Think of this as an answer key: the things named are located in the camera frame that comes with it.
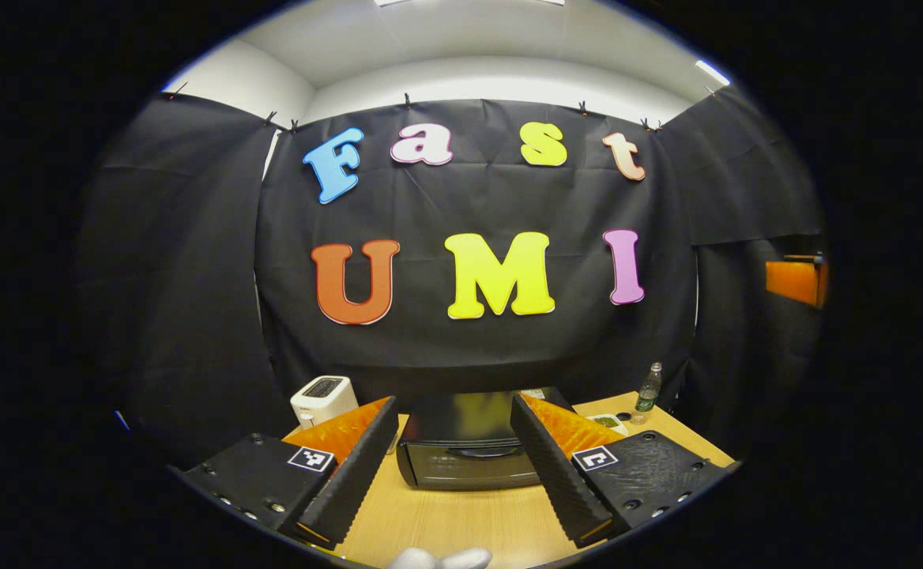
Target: oven door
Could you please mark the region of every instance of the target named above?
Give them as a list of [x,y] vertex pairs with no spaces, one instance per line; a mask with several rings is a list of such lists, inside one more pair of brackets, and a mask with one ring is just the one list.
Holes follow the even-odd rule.
[[520,444],[471,449],[407,444],[407,450],[419,488],[492,490],[538,483]]

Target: letter m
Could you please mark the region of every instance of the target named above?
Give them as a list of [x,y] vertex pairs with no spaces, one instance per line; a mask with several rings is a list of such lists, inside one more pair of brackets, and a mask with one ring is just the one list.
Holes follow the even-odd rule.
[[452,235],[444,247],[454,253],[454,303],[447,314],[454,319],[479,318],[484,307],[476,299],[482,289],[490,309],[500,316],[517,285],[515,314],[547,314],[556,307],[545,281],[545,248],[549,238],[541,233],[519,233],[511,242],[504,262],[498,262],[490,246],[475,233]]

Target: table surface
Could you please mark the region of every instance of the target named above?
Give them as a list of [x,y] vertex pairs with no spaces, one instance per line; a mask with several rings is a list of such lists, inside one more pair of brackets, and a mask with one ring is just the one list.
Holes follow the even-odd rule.
[[[637,400],[638,394],[630,392],[574,405],[574,410],[582,416],[616,415],[632,411]],[[408,418],[399,415],[399,435]],[[629,435],[653,429],[709,458],[712,464],[732,464],[728,454],[658,407],[646,424],[624,421],[623,425]],[[486,548],[493,554],[488,569],[523,569],[588,549],[578,550],[567,539],[541,484],[504,490],[418,490],[401,479],[392,453],[383,459],[349,534],[334,555],[386,567],[408,547],[424,548],[439,558],[466,548]]]

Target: white wall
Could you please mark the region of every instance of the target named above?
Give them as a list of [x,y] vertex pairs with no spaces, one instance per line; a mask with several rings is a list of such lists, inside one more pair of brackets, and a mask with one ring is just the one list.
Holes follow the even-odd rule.
[[441,58],[400,65],[317,90],[301,123],[410,100],[521,100],[578,107],[649,125],[693,103],[650,83],[602,69],[542,58]]
[[314,96],[314,86],[282,62],[244,40],[233,39],[203,55],[173,78],[164,91],[215,100],[289,126]]

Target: black toaster oven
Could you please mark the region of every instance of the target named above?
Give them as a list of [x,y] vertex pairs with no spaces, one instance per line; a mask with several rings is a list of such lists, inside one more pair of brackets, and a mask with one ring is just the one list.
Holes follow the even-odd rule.
[[396,447],[401,478],[428,490],[491,490],[538,483],[514,431],[511,397],[526,393],[574,411],[551,386],[426,396],[412,406]]

